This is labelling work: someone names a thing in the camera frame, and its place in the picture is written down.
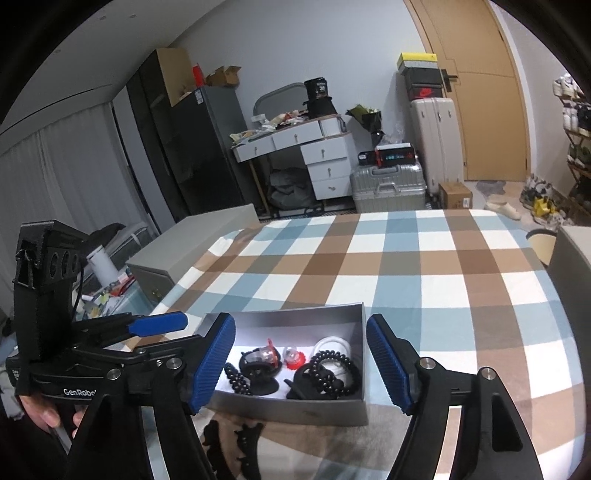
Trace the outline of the person's left hand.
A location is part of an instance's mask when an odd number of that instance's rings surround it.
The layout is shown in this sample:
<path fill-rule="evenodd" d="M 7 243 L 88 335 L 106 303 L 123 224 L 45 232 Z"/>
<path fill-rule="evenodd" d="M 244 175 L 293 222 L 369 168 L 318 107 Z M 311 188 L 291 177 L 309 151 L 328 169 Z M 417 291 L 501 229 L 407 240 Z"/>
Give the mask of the person's left hand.
<path fill-rule="evenodd" d="M 19 400 L 27 416 L 43 431 L 49 432 L 61 426 L 62 421 L 57 408 L 49 399 L 35 394 L 20 396 Z"/>

